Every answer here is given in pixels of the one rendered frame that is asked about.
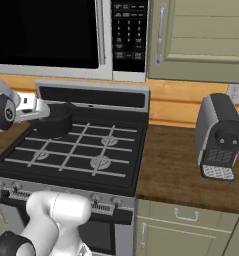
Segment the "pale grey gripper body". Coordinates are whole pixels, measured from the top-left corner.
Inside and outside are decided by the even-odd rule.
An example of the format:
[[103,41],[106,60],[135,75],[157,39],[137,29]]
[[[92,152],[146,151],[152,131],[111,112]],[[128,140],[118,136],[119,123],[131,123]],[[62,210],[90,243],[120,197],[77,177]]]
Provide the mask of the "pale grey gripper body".
[[38,99],[34,114],[36,119],[46,118],[50,115],[50,107],[42,99]]

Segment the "white wall socket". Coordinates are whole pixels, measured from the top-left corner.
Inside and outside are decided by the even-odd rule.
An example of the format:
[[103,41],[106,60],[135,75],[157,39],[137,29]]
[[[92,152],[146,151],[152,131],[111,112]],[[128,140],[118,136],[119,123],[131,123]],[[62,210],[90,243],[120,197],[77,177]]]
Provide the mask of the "white wall socket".
[[239,84],[229,84],[227,87],[227,95],[234,104],[239,103]]

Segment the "green wall cupboard door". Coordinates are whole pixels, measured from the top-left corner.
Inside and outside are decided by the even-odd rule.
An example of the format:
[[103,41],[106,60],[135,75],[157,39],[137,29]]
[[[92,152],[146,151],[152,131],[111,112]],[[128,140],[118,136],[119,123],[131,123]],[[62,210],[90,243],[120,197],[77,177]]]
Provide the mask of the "green wall cupboard door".
[[[163,63],[155,63],[159,6],[167,4]],[[151,0],[148,76],[239,84],[239,0]]]

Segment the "silver microwave oven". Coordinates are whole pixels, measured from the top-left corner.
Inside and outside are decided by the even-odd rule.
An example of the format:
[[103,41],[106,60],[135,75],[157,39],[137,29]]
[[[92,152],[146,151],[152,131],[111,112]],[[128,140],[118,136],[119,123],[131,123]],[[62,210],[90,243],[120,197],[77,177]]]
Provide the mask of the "silver microwave oven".
[[0,74],[143,82],[150,0],[0,0]]

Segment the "green drawer front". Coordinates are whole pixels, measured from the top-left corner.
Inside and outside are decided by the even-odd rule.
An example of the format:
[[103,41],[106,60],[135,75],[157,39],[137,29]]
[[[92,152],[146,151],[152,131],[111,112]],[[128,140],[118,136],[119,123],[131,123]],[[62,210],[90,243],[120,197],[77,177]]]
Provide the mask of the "green drawer front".
[[151,219],[232,231],[239,215],[149,200],[138,200],[138,215]]

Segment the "silver and black coffee machine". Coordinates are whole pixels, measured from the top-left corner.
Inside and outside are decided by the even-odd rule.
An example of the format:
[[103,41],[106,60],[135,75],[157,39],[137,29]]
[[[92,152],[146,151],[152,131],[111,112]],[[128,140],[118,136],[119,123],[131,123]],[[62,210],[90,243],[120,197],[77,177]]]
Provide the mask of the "silver and black coffee machine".
[[195,150],[201,175],[206,179],[233,181],[239,155],[239,113],[226,94],[203,98],[195,127]]

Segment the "black oven door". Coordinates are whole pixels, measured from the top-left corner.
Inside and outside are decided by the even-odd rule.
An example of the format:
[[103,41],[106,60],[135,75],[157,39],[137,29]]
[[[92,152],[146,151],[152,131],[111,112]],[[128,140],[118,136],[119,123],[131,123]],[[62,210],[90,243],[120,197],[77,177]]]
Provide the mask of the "black oven door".
[[[98,204],[115,207],[111,198],[103,197]],[[121,198],[123,203],[118,209],[131,210],[133,212],[130,225],[114,224],[88,220],[79,227],[79,233],[83,241],[91,249],[93,256],[134,256],[134,198]],[[24,226],[15,207],[0,204],[0,230],[11,230],[20,234]]]

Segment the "black and silver stove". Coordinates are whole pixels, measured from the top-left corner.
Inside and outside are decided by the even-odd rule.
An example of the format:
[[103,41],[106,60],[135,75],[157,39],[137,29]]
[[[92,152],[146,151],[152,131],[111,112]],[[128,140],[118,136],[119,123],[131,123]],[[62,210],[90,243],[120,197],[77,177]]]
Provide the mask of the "black and silver stove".
[[39,98],[49,106],[68,104],[72,130],[46,139],[30,125],[0,155],[2,190],[51,190],[102,198],[134,198],[148,127],[146,86],[38,80]]

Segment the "black pot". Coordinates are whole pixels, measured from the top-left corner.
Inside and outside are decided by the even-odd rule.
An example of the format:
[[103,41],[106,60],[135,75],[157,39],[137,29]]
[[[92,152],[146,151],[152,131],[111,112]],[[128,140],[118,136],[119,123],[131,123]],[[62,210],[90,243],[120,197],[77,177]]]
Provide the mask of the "black pot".
[[51,104],[50,115],[31,122],[38,134],[46,139],[60,138],[72,130],[73,114],[68,104]]

